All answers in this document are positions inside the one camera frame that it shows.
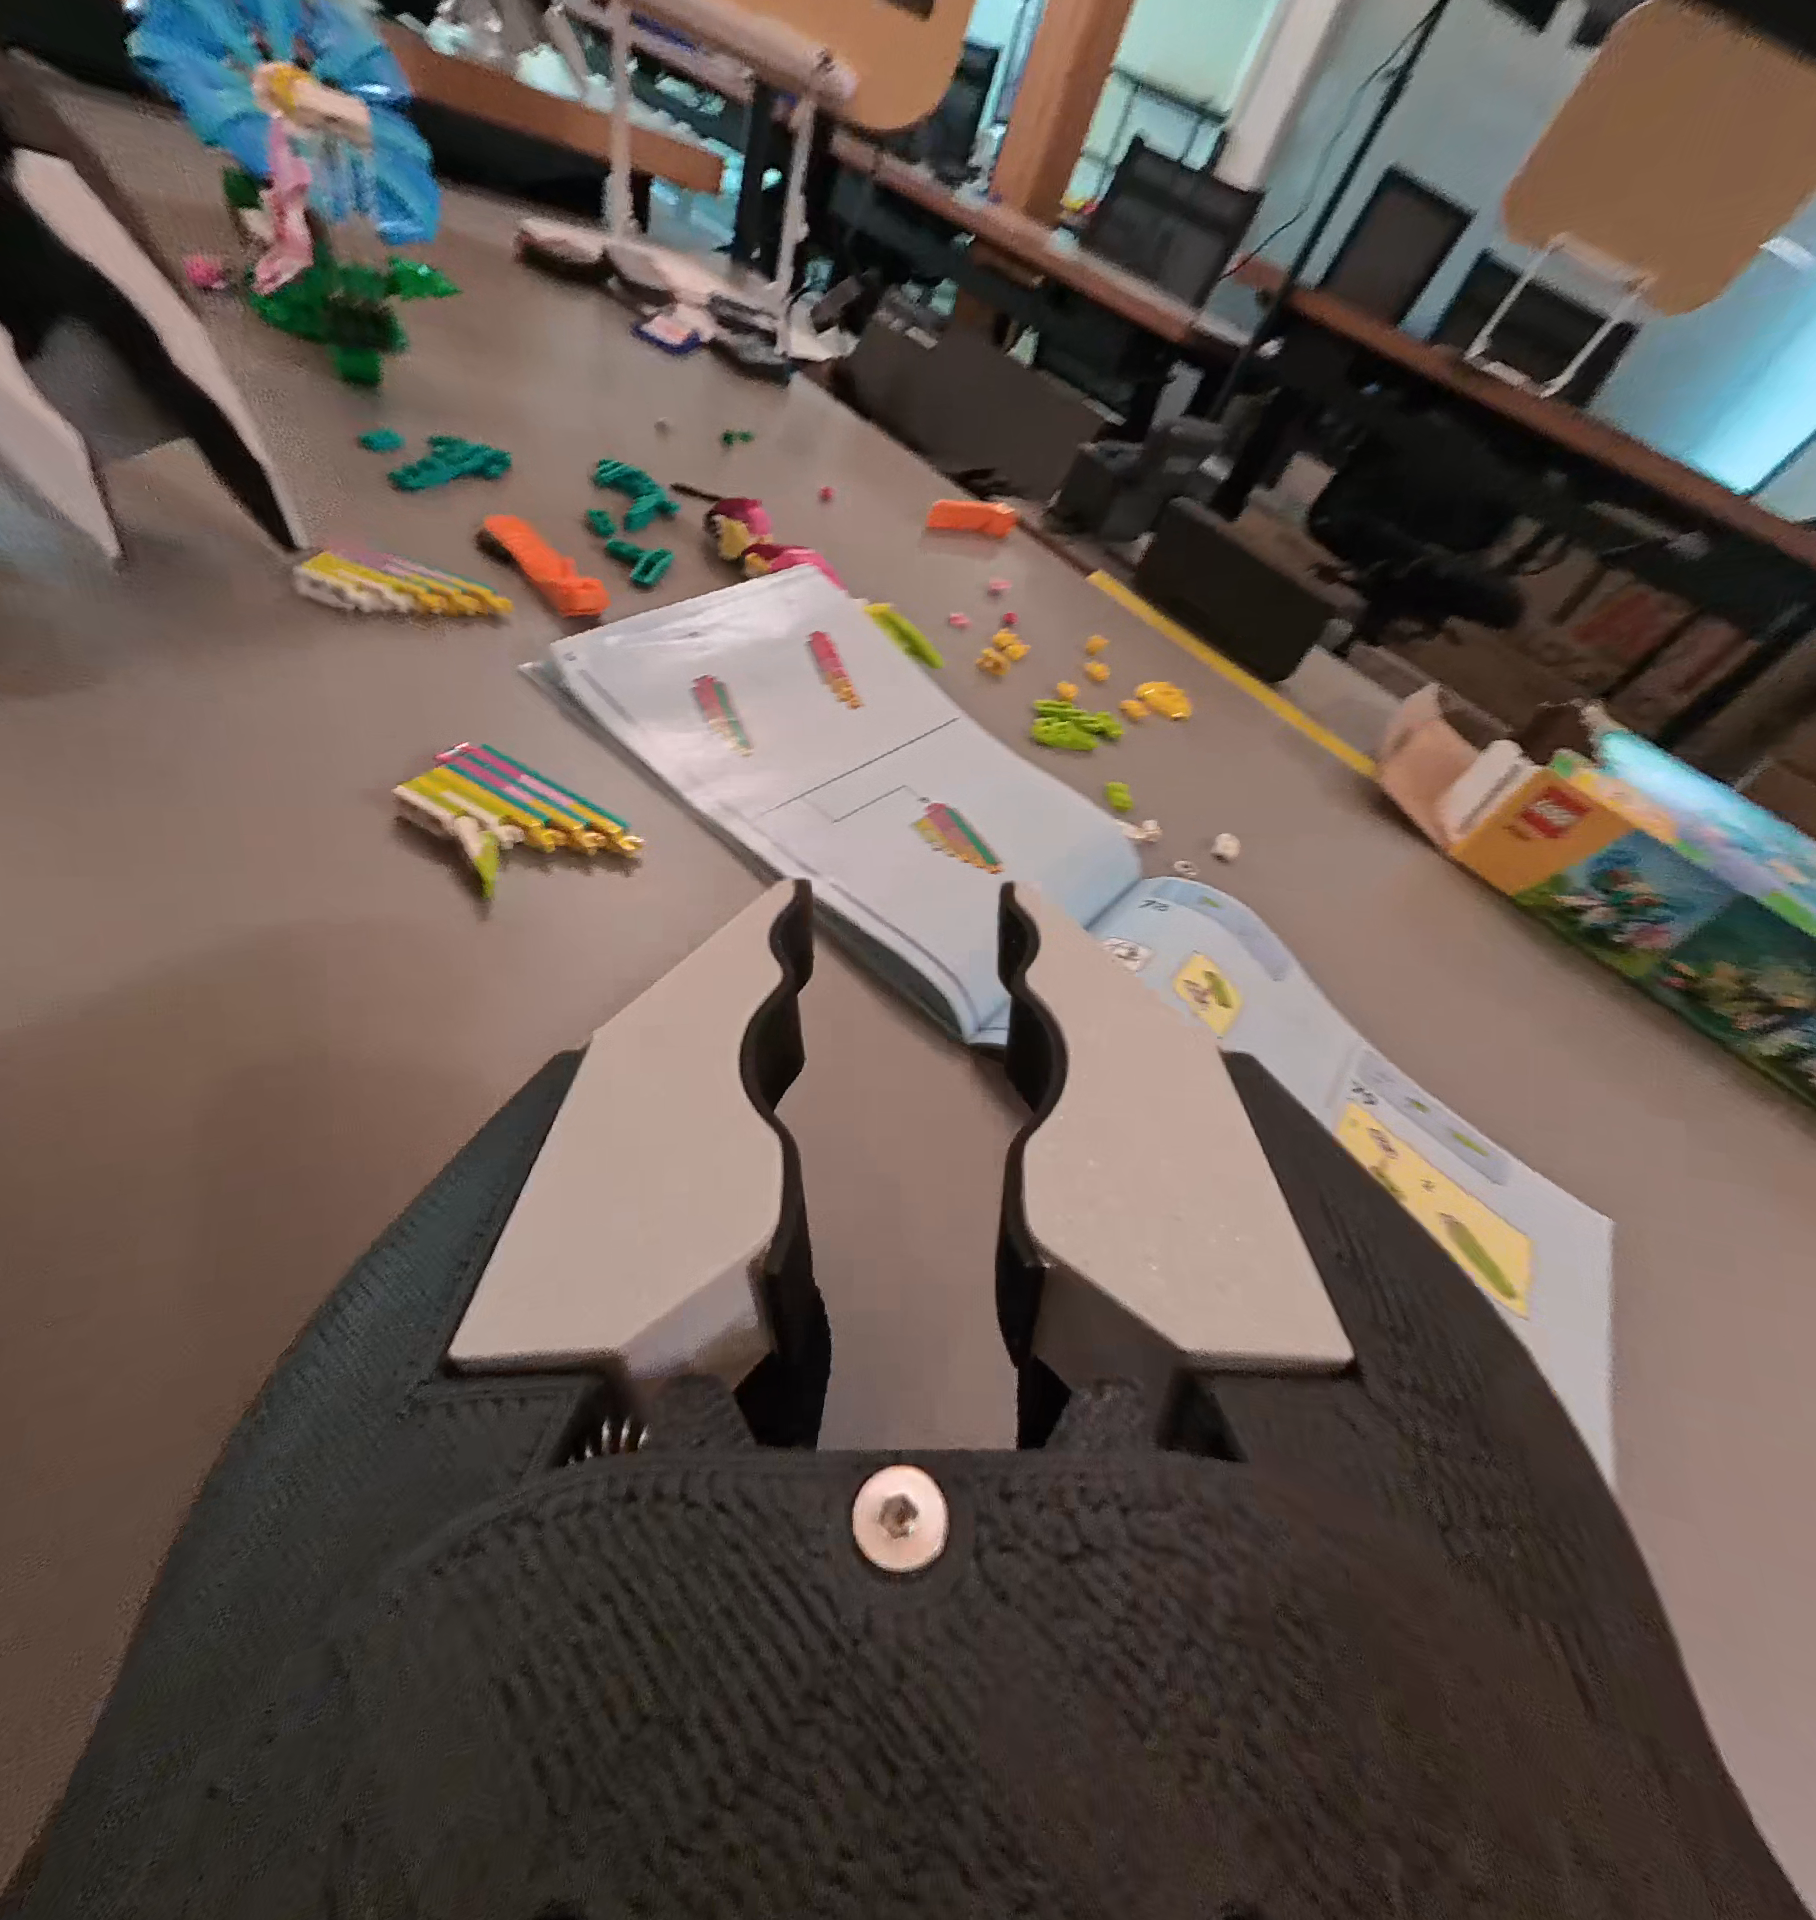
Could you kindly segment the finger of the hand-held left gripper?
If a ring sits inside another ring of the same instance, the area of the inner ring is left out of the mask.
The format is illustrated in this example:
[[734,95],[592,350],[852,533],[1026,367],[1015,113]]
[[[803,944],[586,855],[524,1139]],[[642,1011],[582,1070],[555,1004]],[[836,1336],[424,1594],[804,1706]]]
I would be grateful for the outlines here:
[[123,361],[135,389],[194,441],[207,468],[269,540],[284,549],[307,547],[307,525],[249,400],[154,248],[68,158],[19,151],[10,184],[76,266],[80,318]]
[[123,532],[92,449],[29,378],[2,324],[0,475],[68,520],[106,562],[123,562]]

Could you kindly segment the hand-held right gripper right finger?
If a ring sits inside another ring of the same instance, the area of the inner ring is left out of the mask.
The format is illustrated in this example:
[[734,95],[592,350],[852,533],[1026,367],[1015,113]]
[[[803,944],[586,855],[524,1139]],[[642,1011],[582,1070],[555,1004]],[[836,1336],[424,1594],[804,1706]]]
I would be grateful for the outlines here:
[[1010,1146],[997,1321],[1018,1444],[1126,1388],[1162,1436],[1196,1382],[1323,1379],[1354,1344],[1216,1034],[1028,881],[998,890]]

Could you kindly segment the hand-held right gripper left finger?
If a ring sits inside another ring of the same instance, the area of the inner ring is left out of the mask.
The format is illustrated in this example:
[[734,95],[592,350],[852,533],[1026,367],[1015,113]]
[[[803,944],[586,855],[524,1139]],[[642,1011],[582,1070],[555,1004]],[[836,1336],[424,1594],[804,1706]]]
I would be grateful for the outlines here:
[[638,1400],[714,1376],[761,1444],[817,1444],[830,1314],[778,1112],[812,970],[812,887],[775,881],[589,1037],[450,1338],[455,1374],[589,1370]]

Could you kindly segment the striped lego feather assembly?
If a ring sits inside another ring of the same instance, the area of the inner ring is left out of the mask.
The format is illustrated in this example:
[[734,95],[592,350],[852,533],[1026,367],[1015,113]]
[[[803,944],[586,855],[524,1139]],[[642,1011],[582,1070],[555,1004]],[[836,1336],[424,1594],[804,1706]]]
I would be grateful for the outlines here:
[[456,741],[390,787],[403,825],[445,845],[481,902],[516,858],[631,869],[646,841],[618,811],[487,741]]
[[291,568],[291,583],[302,598],[346,615],[504,621],[515,611],[515,601],[483,580],[390,553],[317,549]]

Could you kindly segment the blue lego peacock model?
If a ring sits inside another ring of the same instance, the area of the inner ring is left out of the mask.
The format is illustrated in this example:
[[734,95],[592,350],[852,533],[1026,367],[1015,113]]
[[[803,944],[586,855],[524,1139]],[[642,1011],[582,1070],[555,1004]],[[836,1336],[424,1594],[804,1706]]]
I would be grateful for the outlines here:
[[224,158],[249,243],[246,298],[354,389],[404,353],[400,309],[455,284],[415,258],[441,228],[434,154],[403,65],[363,5],[149,1],[127,60]]

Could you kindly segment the scattered teal lego pieces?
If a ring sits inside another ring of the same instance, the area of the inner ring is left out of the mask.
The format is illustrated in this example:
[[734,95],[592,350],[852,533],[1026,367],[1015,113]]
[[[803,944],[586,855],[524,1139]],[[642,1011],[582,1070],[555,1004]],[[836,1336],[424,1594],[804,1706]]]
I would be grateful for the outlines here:
[[[441,493],[461,481],[493,485],[515,472],[511,449],[459,432],[434,432],[411,449],[397,429],[373,427],[362,432],[356,445],[395,459],[385,477],[403,496]],[[665,481],[652,467],[612,454],[586,467],[586,481],[592,493],[611,496],[616,502],[589,505],[582,515],[583,532],[625,583],[638,592],[659,589],[678,568],[678,549],[657,533],[675,525],[685,505],[705,505],[720,498],[717,493]]]

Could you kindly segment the lego instruction booklet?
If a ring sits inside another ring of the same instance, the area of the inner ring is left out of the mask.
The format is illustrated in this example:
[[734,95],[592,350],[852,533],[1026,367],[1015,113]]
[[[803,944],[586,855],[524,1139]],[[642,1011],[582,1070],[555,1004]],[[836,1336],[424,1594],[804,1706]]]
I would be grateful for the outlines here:
[[972,1051],[1010,1042],[998,887],[1037,881],[1397,1195],[1616,1478],[1615,1223],[1397,1069],[1245,902],[1148,876],[1119,820],[976,723],[822,571],[560,637],[522,675],[743,855],[812,881],[845,946]]

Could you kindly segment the curved orange lego piece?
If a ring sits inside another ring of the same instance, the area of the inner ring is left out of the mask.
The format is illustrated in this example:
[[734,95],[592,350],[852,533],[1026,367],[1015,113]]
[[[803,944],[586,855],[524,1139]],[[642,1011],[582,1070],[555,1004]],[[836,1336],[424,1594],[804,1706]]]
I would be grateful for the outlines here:
[[511,564],[564,620],[592,621],[611,607],[607,585],[553,547],[528,519],[490,512],[474,533],[478,547]]

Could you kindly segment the scattered yellow lego pieces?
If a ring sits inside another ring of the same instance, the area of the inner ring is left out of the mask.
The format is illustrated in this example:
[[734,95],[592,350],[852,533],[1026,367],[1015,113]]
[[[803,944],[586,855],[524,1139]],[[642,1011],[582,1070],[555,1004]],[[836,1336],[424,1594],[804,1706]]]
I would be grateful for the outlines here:
[[1031,682],[1032,711],[1087,733],[1113,733],[1149,720],[1185,723],[1196,706],[1184,684],[1168,677],[1132,682],[1107,632],[1091,632],[1072,650],[1049,650],[1037,636],[1002,624],[976,650],[980,677]]

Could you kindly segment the colourful lego box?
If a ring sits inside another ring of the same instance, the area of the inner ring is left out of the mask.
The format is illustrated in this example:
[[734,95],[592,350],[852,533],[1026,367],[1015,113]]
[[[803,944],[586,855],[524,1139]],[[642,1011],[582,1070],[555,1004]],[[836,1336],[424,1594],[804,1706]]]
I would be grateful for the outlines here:
[[1816,841],[1590,701],[1521,733],[1425,684],[1376,782],[1458,869],[1816,1109]]

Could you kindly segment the maroon pink lego figure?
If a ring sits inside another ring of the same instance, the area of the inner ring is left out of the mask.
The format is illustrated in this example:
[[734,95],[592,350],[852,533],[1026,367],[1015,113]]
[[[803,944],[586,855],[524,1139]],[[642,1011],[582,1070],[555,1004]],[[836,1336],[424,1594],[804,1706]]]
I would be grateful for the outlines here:
[[775,540],[774,520],[761,498],[722,496],[708,501],[703,509],[703,533],[717,555],[744,577],[761,580],[783,571],[817,571],[836,589],[845,585],[817,549],[803,542]]

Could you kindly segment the white metal stand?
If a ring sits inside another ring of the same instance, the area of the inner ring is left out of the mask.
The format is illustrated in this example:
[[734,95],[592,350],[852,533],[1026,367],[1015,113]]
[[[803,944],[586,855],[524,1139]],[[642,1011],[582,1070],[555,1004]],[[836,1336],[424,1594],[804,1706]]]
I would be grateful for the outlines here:
[[703,151],[678,135],[638,126],[633,60],[681,60],[705,82],[743,77],[765,82],[788,100],[791,158],[786,169],[774,274],[749,265],[723,272],[732,283],[761,283],[793,298],[793,266],[804,224],[804,175],[817,118],[832,113],[849,84],[830,65],[806,77],[783,65],[782,47],[756,35],[734,1],[665,5],[437,5],[434,22],[404,39],[424,100],[472,113],[490,126],[566,144],[607,169],[600,231],[655,245],[633,221],[633,174],[666,180]]

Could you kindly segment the pile of papers and bags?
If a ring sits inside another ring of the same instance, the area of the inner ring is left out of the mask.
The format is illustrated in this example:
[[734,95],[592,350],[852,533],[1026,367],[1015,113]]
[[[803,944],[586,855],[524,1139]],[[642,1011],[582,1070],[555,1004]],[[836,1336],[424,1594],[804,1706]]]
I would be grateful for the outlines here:
[[796,372],[845,361],[858,335],[817,326],[814,304],[761,283],[732,283],[695,253],[555,217],[524,217],[511,250],[520,265],[605,292],[633,317],[633,335],[672,358],[697,350],[749,378],[786,387]]

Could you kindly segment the black office chair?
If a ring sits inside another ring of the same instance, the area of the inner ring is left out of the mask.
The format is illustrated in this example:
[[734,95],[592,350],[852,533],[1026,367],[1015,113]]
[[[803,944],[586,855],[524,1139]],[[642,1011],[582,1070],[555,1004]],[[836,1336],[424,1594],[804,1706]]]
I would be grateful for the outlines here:
[[1399,628],[1515,631],[1521,585],[1489,562],[1509,523],[1512,511],[1473,493],[1447,445],[1359,441],[1306,511],[1308,540],[1359,601],[1351,636],[1337,650],[1380,642]]

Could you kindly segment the wooden pillar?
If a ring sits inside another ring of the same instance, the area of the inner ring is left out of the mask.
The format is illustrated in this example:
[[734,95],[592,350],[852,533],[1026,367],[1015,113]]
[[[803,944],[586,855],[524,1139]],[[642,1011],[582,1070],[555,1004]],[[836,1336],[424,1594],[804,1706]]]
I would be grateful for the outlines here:
[[992,174],[992,193],[1055,228],[1133,1],[1046,1]]

